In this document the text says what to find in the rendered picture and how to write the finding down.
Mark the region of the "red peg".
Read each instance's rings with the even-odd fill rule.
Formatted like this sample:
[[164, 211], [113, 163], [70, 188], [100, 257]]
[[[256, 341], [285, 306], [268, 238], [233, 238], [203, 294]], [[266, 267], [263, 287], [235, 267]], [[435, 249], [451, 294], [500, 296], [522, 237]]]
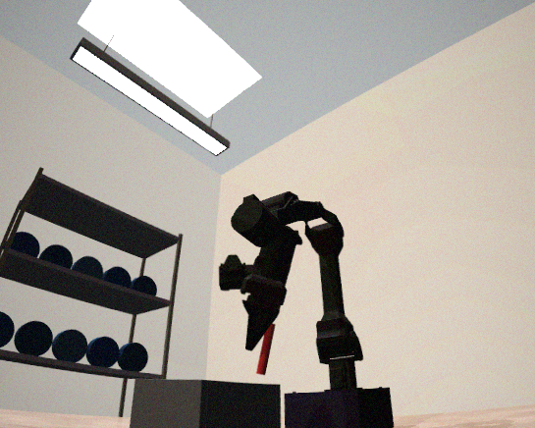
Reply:
[[256, 374], [265, 375], [266, 373], [274, 331], [275, 331], [275, 324], [272, 324], [270, 325], [270, 327], [264, 334], [263, 343], [262, 343], [262, 347], [261, 347], [261, 351], [260, 351], [260, 355], [258, 359], [258, 369], [257, 369]]

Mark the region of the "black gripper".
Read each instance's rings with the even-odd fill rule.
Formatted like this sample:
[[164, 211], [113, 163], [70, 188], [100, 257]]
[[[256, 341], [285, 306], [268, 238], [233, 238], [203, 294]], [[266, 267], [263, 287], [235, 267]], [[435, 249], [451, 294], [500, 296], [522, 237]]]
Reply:
[[242, 300], [248, 314], [245, 349], [254, 350], [270, 325], [278, 317], [287, 295], [286, 283], [291, 261], [281, 255], [260, 252], [256, 257], [257, 275], [243, 278], [240, 293], [250, 294]]

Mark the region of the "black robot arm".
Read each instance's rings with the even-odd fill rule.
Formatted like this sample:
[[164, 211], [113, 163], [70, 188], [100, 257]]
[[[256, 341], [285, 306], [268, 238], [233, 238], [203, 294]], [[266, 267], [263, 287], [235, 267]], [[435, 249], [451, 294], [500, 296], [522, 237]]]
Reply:
[[[319, 218], [327, 223], [310, 229], [308, 222]], [[360, 390], [356, 387], [354, 362], [364, 359], [358, 336], [345, 315], [339, 261], [345, 233], [337, 216], [326, 210], [321, 201], [299, 200], [290, 191], [261, 201], [251, 194], [243, 198], [231, 225], [245, 239], [261, 247], [260, 252], [275, 253], [293, 262], [295, 247], [303, 242], [298, 230], [287, 224], [297, 221], [304, 221], [305, 235], [319, 257], [324, 315], [316, 323], [316, 348], [320, 363], [329, 364], [331, 386], [324, 391]], [[253, 265], [245, 265], [237, 255], [228, 255], [219, 266], [220, 290], [240, 290], [244, 277], [257, 275], [255, 260]]]

